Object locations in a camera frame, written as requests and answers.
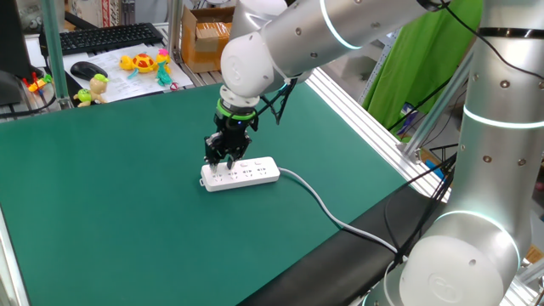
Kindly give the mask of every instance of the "toy figure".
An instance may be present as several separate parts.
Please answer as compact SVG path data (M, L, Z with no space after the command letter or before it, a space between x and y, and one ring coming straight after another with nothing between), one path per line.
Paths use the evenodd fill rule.
M133 59L130 57L123 55L121 57L121 62L119 62L119 66L123 70L131 71L134 70L133 74L128 76L128 79L130 80L133 77L136 77L140 72L141 73L147 73L154 71L156 69L156 62L147 54L138 54L134 56Z
M172 84L172 78L168 75L165 69L166 63L167 63L166 61L158 63L159 69L156 71L156 81L161 86L167 86Z
M156 81L161 86L172 84L172 78L168 75L170 73L170 68L167 66L169 62L170 55L168 55L168 51L166 49L160 49L159 54L156 56Z
M163 61L167 62L164 69L170 74L170 67L168 67L168 64L170 64L170 54L168 54L168 50L162 48L159 49L159 54L156 56L156 62L161 63Z
M81 89L74 96L74 99L79 99L81 101L77 107L89 106L93 101L107 103L107 101L102 98L101 94L105 93L109 81L110 80L108 80L104 75L95 75L90 82L91 89Z
M28 87L28 90L31 93L35 93L37 90L42 89L46 84L53 81L53 78L49 74L46 74L45 76L43 76L39 80L36 77L36 72L33 72L32 76L34 77L34 83L33 84L29 84L28 81L25 78L23 78L23 82Z

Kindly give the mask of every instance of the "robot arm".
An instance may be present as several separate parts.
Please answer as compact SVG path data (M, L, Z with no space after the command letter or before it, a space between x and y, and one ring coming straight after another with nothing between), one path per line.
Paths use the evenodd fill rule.
M218 130L206 139L205 160L217 165L229 156L232 165L243 157L251 143L246 129L258 127L259 96L437 10L435 1L300 0L287 8L283 0L239 0L234 39L221 59Z
M206 141L207 162L230 156L231 165L243 157L251 142L246 130L258 127L260 95L436 10L437 3L299 0L258 31L252 31L258 22L247 22L255 28L238 31L223 53L226 86L218 130ZM535 77L544 71L543 11L544 0L484 0L480 35L501 58L476 42L447 212L365 306L496 306L502 300L529 250L530 198L544 150L544 80Z

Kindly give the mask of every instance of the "power strip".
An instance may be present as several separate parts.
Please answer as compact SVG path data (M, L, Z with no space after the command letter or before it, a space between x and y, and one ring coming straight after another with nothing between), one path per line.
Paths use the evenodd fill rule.
M280 178L280 170L272 157L262 157L238 161L230 170L226 162L218 164L215 172L210 165L205 165L202 166L201 176L201 186L215 192L273 183Z

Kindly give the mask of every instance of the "black keyboard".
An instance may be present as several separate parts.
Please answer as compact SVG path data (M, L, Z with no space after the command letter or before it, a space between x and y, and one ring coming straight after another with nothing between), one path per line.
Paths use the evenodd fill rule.
M140 23L60 33L60 46L67 55L160 43L162 38L151 23Z

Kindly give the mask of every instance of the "monitor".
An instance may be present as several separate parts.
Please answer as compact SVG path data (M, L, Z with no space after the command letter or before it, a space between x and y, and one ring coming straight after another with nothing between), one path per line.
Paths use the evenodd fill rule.
M26 52L25 36L15 0L3 0L0 9L3 29L0 31L0 105L19 103L20 81L32 80L34 71Z

